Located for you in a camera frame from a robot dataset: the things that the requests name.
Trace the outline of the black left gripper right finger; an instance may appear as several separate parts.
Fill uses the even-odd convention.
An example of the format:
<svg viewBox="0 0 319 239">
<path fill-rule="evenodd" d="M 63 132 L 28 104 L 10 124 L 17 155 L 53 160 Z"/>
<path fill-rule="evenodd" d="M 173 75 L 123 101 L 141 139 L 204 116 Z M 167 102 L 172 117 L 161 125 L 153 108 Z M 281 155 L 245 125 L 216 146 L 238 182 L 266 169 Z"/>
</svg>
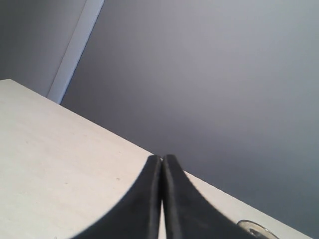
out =
<svg viewBox="0 0 319 239">
<path fill-rule="evenodd" d="M 252 239 L 195 188 L 177 158 L 162 160 L 162 201 L 168 239 Z"/>
</svg>

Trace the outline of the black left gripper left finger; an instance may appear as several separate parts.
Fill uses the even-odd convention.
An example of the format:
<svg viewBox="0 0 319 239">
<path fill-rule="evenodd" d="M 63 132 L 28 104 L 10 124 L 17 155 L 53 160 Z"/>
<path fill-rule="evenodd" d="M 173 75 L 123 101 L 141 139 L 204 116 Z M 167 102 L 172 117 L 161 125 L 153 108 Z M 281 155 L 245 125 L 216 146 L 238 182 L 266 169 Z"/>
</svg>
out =
<svg viewBox="0 0 319 239">
<path fill-rule="evenodd" d="M 147 158 L 134 184 L 102 218 L 75 239 L 157 239 L 161 210 L 161 159 Z"/>
</svg>

